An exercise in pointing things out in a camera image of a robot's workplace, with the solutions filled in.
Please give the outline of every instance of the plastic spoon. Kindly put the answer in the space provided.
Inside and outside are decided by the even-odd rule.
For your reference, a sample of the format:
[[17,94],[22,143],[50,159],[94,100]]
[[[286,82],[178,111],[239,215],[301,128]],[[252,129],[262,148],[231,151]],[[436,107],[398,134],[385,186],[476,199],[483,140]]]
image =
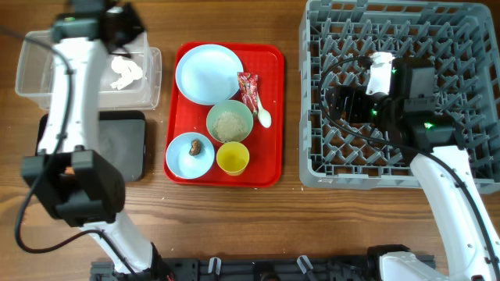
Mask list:
[[257,96],[257,107],[259,108],[259,113],[257,118],[264,128],[271,127],[272,119],[270,113],[263,108],[262,102],[260,102],[259,96]]

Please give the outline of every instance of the black base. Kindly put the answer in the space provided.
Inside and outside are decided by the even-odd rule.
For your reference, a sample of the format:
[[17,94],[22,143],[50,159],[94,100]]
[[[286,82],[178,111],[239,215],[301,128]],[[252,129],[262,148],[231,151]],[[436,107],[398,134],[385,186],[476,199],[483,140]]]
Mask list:
[[[318,281],[369,281],[363,277],[367,258],[367,256],[362,255],[351,255],[310,259],[310,261]],[[433,255],[417,255],[417,258],[431,268],[436,268]],[[199,261],[193,258],[164,258],[163,261],[175,273],[175,281],[213,280],[213,277],[208,274],[209,261]],[[228,261],[222,259],[220,281],[254,281],[255,264],[262,262],[273,265],[275,273],[282,281],[307,280],[307,277],[298,268],[296,260]],[[113,264],[111,262],[92,263],[90,281],[118,281],[113,276]]]

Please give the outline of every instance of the snack packet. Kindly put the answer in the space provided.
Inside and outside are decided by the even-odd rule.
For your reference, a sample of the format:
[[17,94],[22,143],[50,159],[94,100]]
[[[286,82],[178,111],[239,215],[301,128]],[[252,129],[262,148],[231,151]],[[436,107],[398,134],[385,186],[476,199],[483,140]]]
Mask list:
[[258,76],[255,73],[237,73],[237,81],[240,85],[241,99],[243,103],[250,108],[253,116],[257,116],[259,108],[257,107],[257,80]]

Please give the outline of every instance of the red tray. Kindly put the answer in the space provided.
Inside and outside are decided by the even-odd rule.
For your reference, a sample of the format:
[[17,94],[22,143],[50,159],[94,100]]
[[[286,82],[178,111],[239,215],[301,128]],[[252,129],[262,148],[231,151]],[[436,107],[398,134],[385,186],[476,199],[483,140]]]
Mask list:
[[[250,162],[240,176],[228,176],[215,161],[212,168],[204,176],[194,180],[176,177],[169,170],[165,161],[163,161],[163,170],[169,179],[179,184],[270,187],[280,179],[283,159],[283,54],[276,47],[266,44],[190,42],[183,44],[177,52],[176,68],[184,54],[202,44],[219,44],[229,48],[240,58],[245,72],[259,75],[260,100],[263,107],[270,112],[273,124],[269,129],[266,129],[255,119],[252,132],[242,141],[242,144],[250,151]],[[241,101],[241,96],[236,94],[233,99]],[[187,100],[177,88],[177,83],[173,83],[165,153],[170,142],[186,132],[197,132],[207,136],[217,151],[222,144],[214,140],[206,129],[206,116],[210,109],[211,106],[197,105]],[[191,115],[191,118],[182,118],[180,114],[177,115],[178,112],[193,112],[194,114]]]

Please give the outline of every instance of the cable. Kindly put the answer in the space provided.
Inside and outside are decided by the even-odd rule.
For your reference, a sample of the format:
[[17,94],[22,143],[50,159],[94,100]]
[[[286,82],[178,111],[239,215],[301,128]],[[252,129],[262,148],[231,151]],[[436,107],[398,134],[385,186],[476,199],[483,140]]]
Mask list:
[[[338,67],[344,63],[352,62],[355,60],[363,60],[363,59],[366,59],[366,57],[345,59],[345,60],[343,60],[341,62],[337,62],[334,65],[332,65],[331,67],[329,67],[325,73],[329,73],[332,69],[334,69],[335,67]],[[323,87],[323,83],[324,83],[325,79],[326,79],[326,75],[324,75],[324,73],[323,73],[321,76],[320,83],[318,85],[318,92],[320,93],[320,96],[321,96],[321,92],[323,91],[322,87]],[[410,146],[407,146],[404,144],[395,144],[395,143],[392,143],[390,141],[377,139],[374,137],[367,137],[367,136],[362,135],[360,133],[356,133],[350,129],[344,128],[343,126],[336,123],[335,120],[333,120],[333,118],[330,117],[330,115],[328,114],[328,111],[325,109],[325,107],[323,105],[323,101],[321,100],[321,98],[320,98],[320,109],[323,112],[323,114],[325,115],[325,117],[327,117],[328,121],[330,121],[336,128],[344,131],[345,133],[349,133],[354,137],[362,138],[365,141],[377,142],[379,144],[385,144],[385,145],[392,146],[393,148],[399,148],[400,150],[406,150],[406,151],[415,152],[417,154],[421,154],[423,156],[430,158],[431,160],[435,161],[438,165],[443,167],[443,169],[445,169],[446,172],[448,172],[452,176],[452,178],[455,180],[455,182],[457,182],[456,186],[462,190],[462,192],[464,193],[464,196],[466,197],[467,201],[469,202],[470,208],[472,209],[472,212],[473,212],[474,216],[476,217],[477,224],[479,225],[481,234],[483,235],[484,242],[486,243],[487,252],[490,255],[491,263],[493,266],[493,271],[495,272],[495,276],[496,276],[497,280],[500,280],[500,268],[498,267],[498,257],[495,256],[495,251],[493,250],[493,243],[491,242],[490,236],[488,235],[488,230],[486,229],[486,225],[484,224],[484,221],[481,218],[479,208],[477,207],[476,202],[474,201],[474,199],[472,198],[472,195],[470,194],[469,190],[467,189],[467,185],[460,179],[460,177],[456,174],[456,172],[452,168],[450,168],[448,165],[446,165],[446,163],[444,163],[438,157],[432,155],[431,153],[421,151],[418,148],[413,148],[413,147],[410,147]]]
[[118,251],[118,249],[115,247],[113,242],[104,234],[104,232],[102,232],[100,230],[96,230],[96,229],[85,230],[83,232],[80,232],[80,233],[64,240],[63,242],[61,242],[59,244],[56,244],[55,246],[46,247],[46,248],[42,248],[42,249],[33,249],[31,247],[28,247],[23,242],[23,238],[21,237],[21,226],[22,226],[22,222],[23,222],[23,218],[24,218],[24,214],[26,212],[26,209],[30,203],[31,198],[33,197],[34,192],[36,191],[36,189],[40,185],[41,181],[45,178],[47,171],[49,171],[50,168],[54,165],[57,151],[61,148],[61,146],[63,145],[63,140],[66,138],[66,129],[67,129],[68,121],[69,121],[69,117],[70,117],[70,109],[71,109],[70,106],[71,106],[71,101],[73,99],[73,74],[74,74],[74,72],[71,69],[71,65],[68,62],[67,58],[62,53],[55,50],[52,46],[50,46],[46,43],[40,42],[38,40],[34,40],[33,38],[25,37],[21,34],[18,34],[15,31],[10,30],[7,27],[0,26],[0,32],[7,34],[11,37],[20,39],[21,41],[26,41],[26,42],[29,42],[31,44],[38,45],[38,46],[52,52],[54,55],[57,55],[61,59],[62,63],[64,63],[64,66],[66,67],[66,75],[68,77],[68,84],[67,84],[68,85],[68,92],[67,92],[67,96],[66,96],[64,115],[62,117],[61,130],[59,131],[59,134],[57,136],[57,142],[55,144],[54,151],[48,157],[48,160],[45,163],[44,168],[42,169],[41,173],[37,176],[37,178],[34,180],[33,184],[30,187],[30,191],[28,191],[26,197],[24,198],[23,203],[21,204],[20,211],[19,211],[19,214],[18,214],[17,219],[16,219],[16,225],[14,228],[14,236],[16,238],[17,245],[21,249],[23,249],[24,251],[26,251],[28,253],[44,254],[44,253],[58,250],[61,247],[66,246],[67,244],[75,241],[76,239],[78,239],[84,235],[87,235],[90,233],[97,234],[97,235],[99,235],[99,237],[101,239],[103,239],[109,245],[109,247],[111,248],[113,253],[118,257],[118,259],[123,263],[123,265],[125,265],[125,267],[130,271],[130,273],[133,276],[136,276],[137,273],[135,273],[135,271],[130,267],[130,265],[127,263],[127,260]]

